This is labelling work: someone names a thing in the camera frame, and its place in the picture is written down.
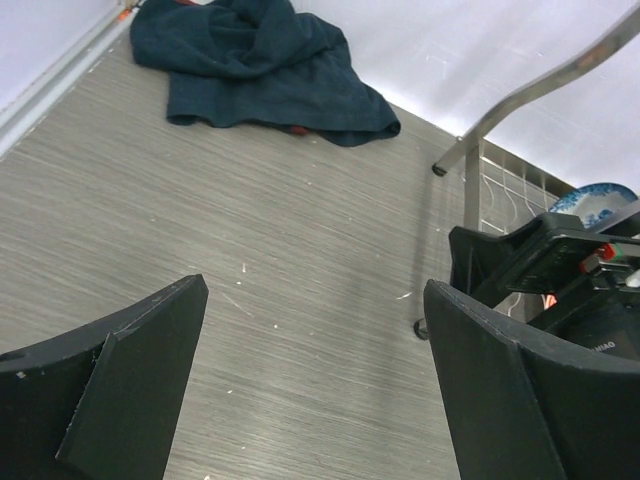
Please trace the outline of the stainless steel dish rack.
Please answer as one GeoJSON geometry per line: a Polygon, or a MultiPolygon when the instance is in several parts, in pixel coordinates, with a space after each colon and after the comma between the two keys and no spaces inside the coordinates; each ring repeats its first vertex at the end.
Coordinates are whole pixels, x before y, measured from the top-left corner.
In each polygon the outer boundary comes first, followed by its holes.
{"type": "Polygon", "coordinates": [[[515,230],[592,184],[639,187],[639,5],[510,1],[446,78],[466,227],[515,230]]]}

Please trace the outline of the dark blue crumpled cloth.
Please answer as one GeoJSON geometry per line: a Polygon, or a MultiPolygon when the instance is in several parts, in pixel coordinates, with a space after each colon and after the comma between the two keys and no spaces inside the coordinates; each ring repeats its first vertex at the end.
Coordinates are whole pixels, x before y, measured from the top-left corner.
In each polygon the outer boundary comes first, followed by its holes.
{"type": "Polygon", "coordinates": [[[175,125],[254,123],[342,147],[401,131],[354,70],[342,30],[288,1],[147,1],[130,42],[138,65],[168,74],[175,125]]]}

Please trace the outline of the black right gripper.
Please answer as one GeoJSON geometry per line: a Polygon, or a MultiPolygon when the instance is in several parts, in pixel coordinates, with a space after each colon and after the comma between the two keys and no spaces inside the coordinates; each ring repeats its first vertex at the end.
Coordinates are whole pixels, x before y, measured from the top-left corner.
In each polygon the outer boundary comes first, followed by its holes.
{"type": "Polygon", "coordinates": [[[639,242],[596,232],[576,215],[543,213],[496,236],[449,233],[449,284],[475,300],[509,293],[555,302],[526,324],[596,352],[639,358],[639,242]]]}

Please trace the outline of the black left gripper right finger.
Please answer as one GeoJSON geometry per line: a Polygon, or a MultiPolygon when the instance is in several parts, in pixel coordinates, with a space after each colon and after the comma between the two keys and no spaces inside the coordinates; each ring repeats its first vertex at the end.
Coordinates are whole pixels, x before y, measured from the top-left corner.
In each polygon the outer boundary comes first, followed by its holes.
{"type": "Polygon", "coordinates": [[[430,346],[463,479],[636,479],[639,364],[424,289],[430,346]]]}

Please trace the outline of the blue white floral bowl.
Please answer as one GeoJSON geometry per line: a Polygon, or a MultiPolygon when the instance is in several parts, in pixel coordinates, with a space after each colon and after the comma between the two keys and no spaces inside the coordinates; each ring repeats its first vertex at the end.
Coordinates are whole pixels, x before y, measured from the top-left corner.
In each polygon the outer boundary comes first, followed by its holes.
{"type": "Polygon", "coordinates": [[[549,212],[577,216],[583,226],[589,228],[637,200],[638,196],[624,185],[594,183],[576,188],[559,198],[549,212]]]}

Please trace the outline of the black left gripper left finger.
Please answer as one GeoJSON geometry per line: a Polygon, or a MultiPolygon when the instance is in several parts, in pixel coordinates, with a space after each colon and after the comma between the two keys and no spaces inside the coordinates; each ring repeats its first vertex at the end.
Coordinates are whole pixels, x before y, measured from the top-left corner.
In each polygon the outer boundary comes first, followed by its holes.
{"type": "Polygon", "coordinates": [[[163,478],[207,298],[189,275],[2,354],[2,478],[163,478]]]}

